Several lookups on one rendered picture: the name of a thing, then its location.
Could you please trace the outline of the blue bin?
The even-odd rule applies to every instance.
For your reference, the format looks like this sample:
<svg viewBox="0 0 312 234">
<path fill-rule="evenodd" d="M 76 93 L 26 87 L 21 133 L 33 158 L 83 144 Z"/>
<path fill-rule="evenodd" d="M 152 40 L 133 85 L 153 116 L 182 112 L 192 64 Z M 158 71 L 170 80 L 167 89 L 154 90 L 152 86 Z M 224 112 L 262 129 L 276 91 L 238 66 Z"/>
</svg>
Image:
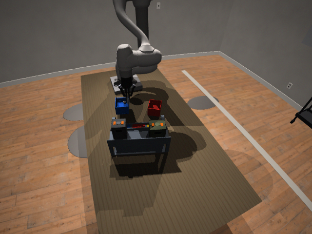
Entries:
<svg viewBox="0 0 312 234">
<path fill-rule="evenodd" d="M 126 101 L 126 103 L 123 103 L 124 100 Z M 129 114 L 129 106 L 125 97 L 116 97 L 115 110 L 116 115 Z"/>
</svg>

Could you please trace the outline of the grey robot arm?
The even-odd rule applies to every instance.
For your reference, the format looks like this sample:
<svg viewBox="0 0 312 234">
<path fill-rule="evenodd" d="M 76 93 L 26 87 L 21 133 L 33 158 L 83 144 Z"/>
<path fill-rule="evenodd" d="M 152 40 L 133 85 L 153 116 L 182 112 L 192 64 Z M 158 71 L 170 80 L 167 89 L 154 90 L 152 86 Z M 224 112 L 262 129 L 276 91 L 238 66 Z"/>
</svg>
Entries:
<svg viewBox="0 0 312 234">
<path fill-rule="evenodd" d="M 126 15 L 126 2 L 132 1 L 136 10 L 136 25 Z M 132 83 L 137 83 L 133 75 L 148 74 L 157 69 L 162 54 L 149 43 L 148 7 L 151 0 L 113 0 L 119 21 L 137 37 L 138 51 L 133 51 L 128 44 L 117 48 L 116 81 L 121 85 L 121 77 L 132 76 Z"/>
</svg>

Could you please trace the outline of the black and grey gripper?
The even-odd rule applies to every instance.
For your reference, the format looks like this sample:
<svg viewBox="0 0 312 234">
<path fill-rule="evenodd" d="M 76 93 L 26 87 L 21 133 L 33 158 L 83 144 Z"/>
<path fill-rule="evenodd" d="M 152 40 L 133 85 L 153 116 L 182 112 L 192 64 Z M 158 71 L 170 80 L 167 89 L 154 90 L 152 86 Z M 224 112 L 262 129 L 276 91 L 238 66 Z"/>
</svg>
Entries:
<svg viewBox="0 0 312 234">
<path fill-rule="evenodd" d="M 132 86 L 132 91 L 130 94 L 131 86 Z M 122 87 L 125 89 L 125 93 L 124 93 Z M 127 100 L 127 102 L 129 102 L 129 104 L 130 104 L 130 97 L 133 95 L 133 91 L 134 91 L 135 87 L 136 87 L 136 85 L 132 84 L 132 76 L 129 78 L 121 78 L 121 85 L 118 85 L 118 88 L 121 90 L 123 96 L 126 97 L 126 100 Z M 127 96 L 127 90 L 126 89 L 128 89 L 128 96 Z"/>
</svg>

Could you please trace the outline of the red bin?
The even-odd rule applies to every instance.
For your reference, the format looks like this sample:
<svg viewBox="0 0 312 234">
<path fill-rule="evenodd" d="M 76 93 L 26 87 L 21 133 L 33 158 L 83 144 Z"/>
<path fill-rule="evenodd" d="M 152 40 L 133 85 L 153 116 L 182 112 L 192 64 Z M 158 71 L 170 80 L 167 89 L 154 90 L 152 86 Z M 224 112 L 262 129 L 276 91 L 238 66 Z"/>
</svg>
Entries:
<svg viewBox="0 0 312 234">
<path fill-rule="evenodd" d="M 162 101 L 161 100 L 153 100 L 150 99 L 149 105 L 148 105 L 148 115 L 149 116 L 160 116 L 160 110 L 161 110 Z"/>
</svg>

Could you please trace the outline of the dark grey metal shelf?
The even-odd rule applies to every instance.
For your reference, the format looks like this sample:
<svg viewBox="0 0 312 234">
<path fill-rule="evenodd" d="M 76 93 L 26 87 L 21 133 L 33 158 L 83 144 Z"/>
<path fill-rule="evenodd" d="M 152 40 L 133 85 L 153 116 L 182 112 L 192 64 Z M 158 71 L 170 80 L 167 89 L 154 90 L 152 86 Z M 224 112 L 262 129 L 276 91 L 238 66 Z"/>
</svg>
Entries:
<svg viewBox="0 0 312 234">
<path fill-rule="evenodd" d="M 149 123 L 127 123 L 127 139 L 113 139 L 110 129 L 110 140 L 107 140 L 112 156 L 169 152 L 171 136 L 166 126 L 165 137 L 149 138 Z M 166 144 L 166 148 L 164 146 Z M 115 151 L 113 149 L 115 147 Z"/>
</svg>

